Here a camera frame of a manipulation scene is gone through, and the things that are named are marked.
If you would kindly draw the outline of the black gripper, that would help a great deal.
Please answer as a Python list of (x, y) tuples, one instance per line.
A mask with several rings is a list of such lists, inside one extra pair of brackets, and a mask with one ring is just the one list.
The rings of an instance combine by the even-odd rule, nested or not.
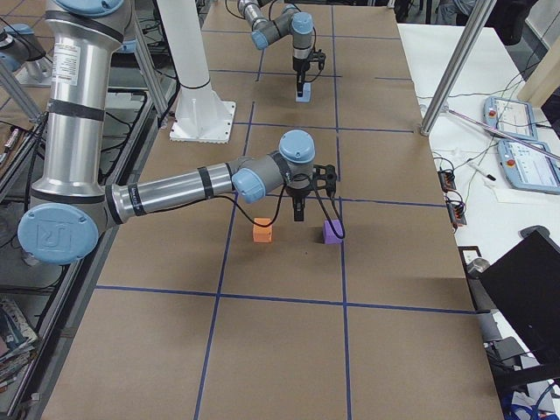
[(297, 174), (288, 185), (288, 195), (292, 198), (293, 220), (305, 220), (305, 199), (314, 191), (312, 175)]
[(297, 57), (293, 57), (292, 58), (292, 67), (293, 67), (294, 72), (296, 73), (296, 78), (297, 78), (297, 84), (296, 84), (297, 93), (296, 93), (296, 95), (297, 95), (297, 97), (304, 96), (305, 76), (306, 76), (306, 72), (311, 67), (310, 58), (306, 57), (306, 58), (300, 59), (300, 58), (297, 58)]

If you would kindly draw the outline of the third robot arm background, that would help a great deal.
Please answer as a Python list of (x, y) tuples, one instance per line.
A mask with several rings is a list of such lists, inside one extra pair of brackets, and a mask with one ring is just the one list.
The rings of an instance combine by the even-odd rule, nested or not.
[(52, 60), (27, 24), (1, 28), (1, 62), (22, 85), (46, 88), (51, 84)]

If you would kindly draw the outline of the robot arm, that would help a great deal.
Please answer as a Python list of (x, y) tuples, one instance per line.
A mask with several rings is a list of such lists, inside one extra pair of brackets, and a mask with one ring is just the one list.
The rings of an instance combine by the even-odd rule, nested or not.
[[(231, 135), (236, 104), (214, 91), (203, 46), (196, 1), (155, 1), (175, 68), (178, 104), (171, 140), (224, 144)], [(293, 5), (269, 20), (265, 1), (240, 1), (243, 19), (253, 25), (258, 49), (292, 36), (297, 96), (305, 96), (305, 72), (315, 58), (314, 24)], [(284, 134), (264, 157), (239, 157), (202, 166), (187, 174), (148, 183), (110, 184), (100, 177), (111, 60), (136, 41), (136, 61), (150, 96), (159, 88), (142, 37), (135, 1), (46, 1), (45, 21), (54, 35), (50, 99), (47, 103), (42, 177), (31, 185), (31, 204), (18, 228), (18, 241), (44, 263), (67, 265), (85, 258), (102, 234), (132, 217), (162, 213), (203, 200), (239, 193), (247, 203), (281, 186), (305, 200), (313, 174), (315, 145), (301, 129)]]
[(251, 38), (258, 50), (264, 50), (288, 35), (292, 36), (296, 101), (308, 102), (311, 99), (311, 82), (305, 80), (306, 73), (310, 70), (311, 63), (317, 63), (318, 70), (322, 72), (326, 60), (326, 55), (315, 48), (312, 15), (288, 3), (279, 17), (266, 18), (262, 7), (268, 3), (269, 1), (238, 1), (237, 10), (250, 25)]

